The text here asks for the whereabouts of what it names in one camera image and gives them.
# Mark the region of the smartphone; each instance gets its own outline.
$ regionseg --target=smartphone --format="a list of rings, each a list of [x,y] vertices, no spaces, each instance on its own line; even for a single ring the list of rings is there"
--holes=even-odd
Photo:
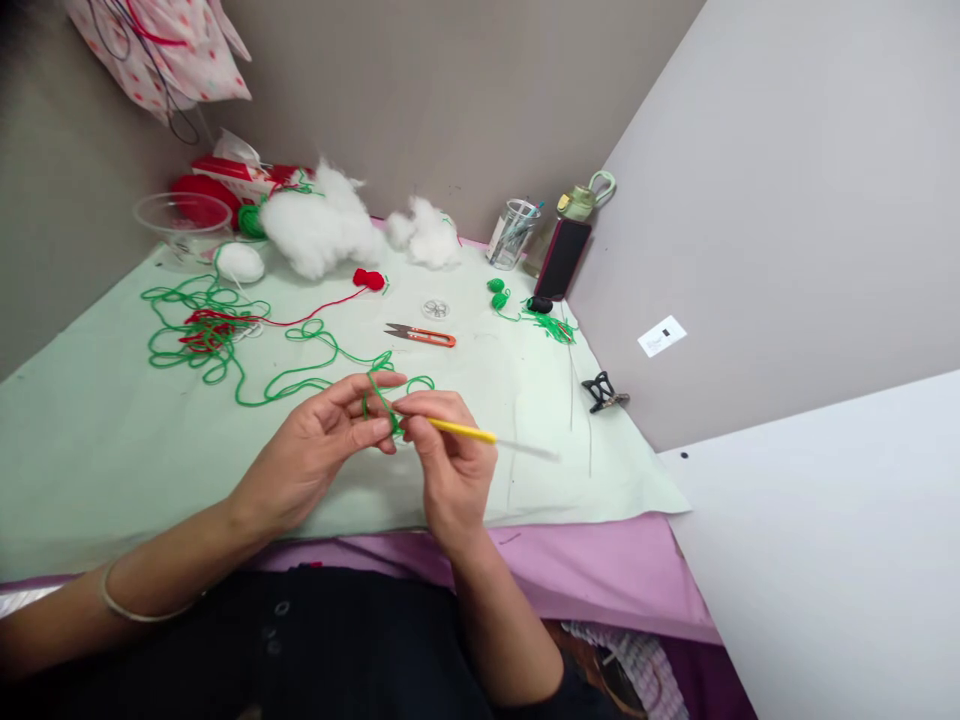
[[[590,240],[592,225],[576,220],[561,220],[553,232],[540,279],[533,294],[550,300],[563,300]]]

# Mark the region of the yellow crochet hook handle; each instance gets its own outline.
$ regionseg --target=yellow crochet hook handle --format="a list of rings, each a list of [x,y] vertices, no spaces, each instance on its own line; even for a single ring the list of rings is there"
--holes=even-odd
[[[474,440],[479,440],[480,442],[485,442],[489,445],[497,444],[497,436],[493,433],[488,433],[485,430],[478,430],[477,428],[472,428],[467,425],[448,423],[446,420],[437,420],[436,418],[427,418],[427,422],[433,425],[437,430],[452,432],[454,435],[463,435],[463,437],[473,438]]]

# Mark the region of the scissors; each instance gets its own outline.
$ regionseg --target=scissors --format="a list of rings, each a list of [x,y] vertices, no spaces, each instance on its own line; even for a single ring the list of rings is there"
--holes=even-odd
[[[384,332],[394,337],[402,337],[407,340],[416,340],[417,342],[441,345],[443,347],[453,347],[457,344],[457,339],[453,335],[444,335],[443,333],[412,328],[409,325],[397,325],[396,323],[387,323],[387,327],[391,327],[393,330],[384,330]]]

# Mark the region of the clear glass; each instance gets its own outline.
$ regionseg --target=clear glass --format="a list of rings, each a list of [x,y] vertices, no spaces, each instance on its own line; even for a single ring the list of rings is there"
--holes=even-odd
[[[133,215],[167,244],[186,268],[206,272],[223,243],[233,240],[233,211],[216,198],[197,193],[149,195]]]
[[[490,241],[490,264],[497,270],[513,270],[540,217],[540,209],[535,205],[525,200],[508,200],[497,223],[500,232]]]
[[[527,275],[535,278],[540,277],[543,261],[547,259],[547,250],[550,249],[550,243],[553,240],[553,233],[557,229],[557,223],[562,219],[559,215],[554,215],[530,243],[527,248],[527,256],[523,259],[523,271]]]

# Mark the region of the light green cloth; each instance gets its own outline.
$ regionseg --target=light green cloth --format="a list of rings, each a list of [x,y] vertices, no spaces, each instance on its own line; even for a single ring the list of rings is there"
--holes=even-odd
[[[378,268],[390,278],[386,295],[365,293],[321,315],[350,353],[374,358],[392,348],[398,371],[431,375],[439,389],[459,392],[481,428],[561,454],[554,464],[501,449],[488,524],[603,522],[688,510],[621,408],[588,413],[593,401],[579,383],[600,368],[583,335],[568,348],[533,323],[497,317],[486,281],[501,275],[513,290],[505,314],[532,294],[532,281],[495,272],[476,248],[462,253],[461,267],[431,272],[388,251]],[[272,248],[264,256],[267,276],[246,292],[271,302],[273,319],[295,320],[356,290],[353,265],[311,284]],[[159,325],[139,295],[187,277],[169,264],[165,250],[154,253],[0,385],[0,581],[88,569],[217,502],[307,397],[304,391],[242,408],[233,400],[235,370],[208,387],[187,366],[150,367],[146,342]],[[448,320],[423,317],[420,308],[432,298],[451,305]],[[452,334],[457,345],[397,339],[383,333],[387,322]],[[237,354],[249,374],[246,397],[260,397],[281,370],[322,362],[330,353],[319,341],[290,342],[279,328],[243,340]],[[336,380],[367,369],[341,359],[319,374]],[[394,457],[365,451],[344,466],[296,534],[422,527],[422,485],[412,447]]]

